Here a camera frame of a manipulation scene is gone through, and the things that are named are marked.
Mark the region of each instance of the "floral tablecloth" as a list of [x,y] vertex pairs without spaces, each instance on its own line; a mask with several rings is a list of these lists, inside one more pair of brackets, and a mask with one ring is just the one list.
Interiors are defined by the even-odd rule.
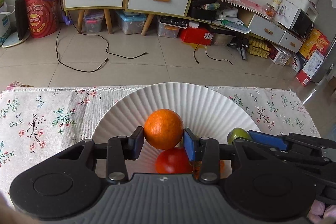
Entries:
[[[29,88],[0,92],[0,191],[9,204],[13,179],[30,167],[90,138],[109,108],[142,86]],[[230,98],[273,135],[320,137],[295,93],[286,90],[207,86]]]

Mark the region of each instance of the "screw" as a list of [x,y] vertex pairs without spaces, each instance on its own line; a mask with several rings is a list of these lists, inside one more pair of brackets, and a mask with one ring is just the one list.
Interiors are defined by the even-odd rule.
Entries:
[[201,179],[205,181],[213,181],[217,179],[217,175],[215,173],[203,173]]
[[113,172],[109,174],[109,179],[113,181],[120,181],[125,178],[125,174],[121,172]]

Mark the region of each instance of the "green lime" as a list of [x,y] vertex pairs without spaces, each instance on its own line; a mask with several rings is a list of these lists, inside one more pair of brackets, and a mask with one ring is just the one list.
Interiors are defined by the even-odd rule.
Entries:
[[247,140],[252,140],[251,136],[244,129],[236,127],[233,130],[231,130],[231,132],[227,136],[227,143],[232,144],[233,141],[239,137]]

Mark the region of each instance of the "plastic storage box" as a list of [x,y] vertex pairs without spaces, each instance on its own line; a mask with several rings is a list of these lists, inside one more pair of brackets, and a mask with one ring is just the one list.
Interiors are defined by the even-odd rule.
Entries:
[[147,16],[145,14],[125,14],[122,10],[116,11],[118,15],[118,25],[124,34],[141,33]]
[[157,35],[159,37],[176,38],[179,35],[179,31],[179,27],[169,26],[160,22],[157,26]]
[[90,14],[86,15],[85,28],[87,32],[100,32],[101,23],[104,19],[104,10],[94,10]]

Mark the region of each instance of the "ribbed white plate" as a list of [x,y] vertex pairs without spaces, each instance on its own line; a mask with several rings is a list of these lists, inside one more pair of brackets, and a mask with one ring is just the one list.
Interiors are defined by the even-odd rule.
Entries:
[[[92,138],[95,143],[105,143],[115,136],[130,136],[153,111],[162,108],[178,113],[184,127],[198,137],[211,137],[223,144],[227,144],[226,137],[233,128],[260,131],[250,116],[224,95],[199,85],[162,83],[134,91],[114,104],[99,121]],[[137,172],[155,173],[160,152],[145,141],[139,159],[126,161],[129,178]],[[104,164],[97,163],[100,176],[105,175]]]

